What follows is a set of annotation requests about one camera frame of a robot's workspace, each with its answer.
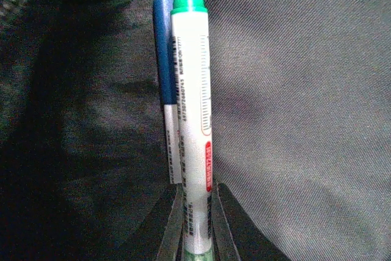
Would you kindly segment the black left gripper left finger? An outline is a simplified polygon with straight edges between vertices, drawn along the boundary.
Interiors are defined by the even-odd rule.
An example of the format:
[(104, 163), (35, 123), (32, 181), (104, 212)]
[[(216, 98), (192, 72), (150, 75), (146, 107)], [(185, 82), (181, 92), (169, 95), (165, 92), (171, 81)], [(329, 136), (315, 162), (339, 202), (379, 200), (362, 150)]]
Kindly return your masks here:
[(183, 260), (183, 189), (176, 187), (174, 202), (164, 230), (156, 260)]

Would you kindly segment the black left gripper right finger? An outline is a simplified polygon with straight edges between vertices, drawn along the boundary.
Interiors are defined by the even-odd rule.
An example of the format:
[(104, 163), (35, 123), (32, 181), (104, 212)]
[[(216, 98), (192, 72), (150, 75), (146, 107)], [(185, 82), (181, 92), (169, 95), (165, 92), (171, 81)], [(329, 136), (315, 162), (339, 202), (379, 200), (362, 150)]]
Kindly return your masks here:
[(241, 260), (222, 206), (217, 182), (213, 183), (212, 223), (214, 255), (216, 260)]

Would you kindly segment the black student bag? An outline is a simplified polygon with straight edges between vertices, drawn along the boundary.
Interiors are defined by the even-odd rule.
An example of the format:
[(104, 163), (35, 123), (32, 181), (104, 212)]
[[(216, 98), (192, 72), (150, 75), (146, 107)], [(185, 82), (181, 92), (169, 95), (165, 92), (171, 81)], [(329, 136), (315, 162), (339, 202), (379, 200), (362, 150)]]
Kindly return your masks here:
[[(1, 0), (1, 259), (156, 260), (153, 0)], [(241, 260), (390, 259), (390, 0), (205, 0)]]

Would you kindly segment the green-capped white marker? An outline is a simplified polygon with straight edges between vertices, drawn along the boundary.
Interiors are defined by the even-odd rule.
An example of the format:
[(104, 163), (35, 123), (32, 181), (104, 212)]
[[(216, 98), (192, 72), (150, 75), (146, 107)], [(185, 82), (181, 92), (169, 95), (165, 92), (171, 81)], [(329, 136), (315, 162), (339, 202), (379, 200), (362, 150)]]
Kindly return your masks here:
[(213, 259), (213, 143), (208, 10), (174, 0), (170, 13), (183, 188), (183, 260)]

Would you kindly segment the blue-capped white pen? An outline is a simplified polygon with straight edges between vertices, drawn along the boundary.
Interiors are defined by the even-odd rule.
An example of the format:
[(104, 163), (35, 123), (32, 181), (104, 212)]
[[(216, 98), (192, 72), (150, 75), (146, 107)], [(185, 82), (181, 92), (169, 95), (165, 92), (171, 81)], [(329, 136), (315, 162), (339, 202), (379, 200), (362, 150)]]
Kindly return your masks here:
[(170, 11), (174, 0), (153, 1), (153, 30), (155, 36), (158, 78), (163, 104), (164, 130), (166, 137), (167, 162), (171, 184), (182, 182), (178, 138), (177, 95), (172, 53)]

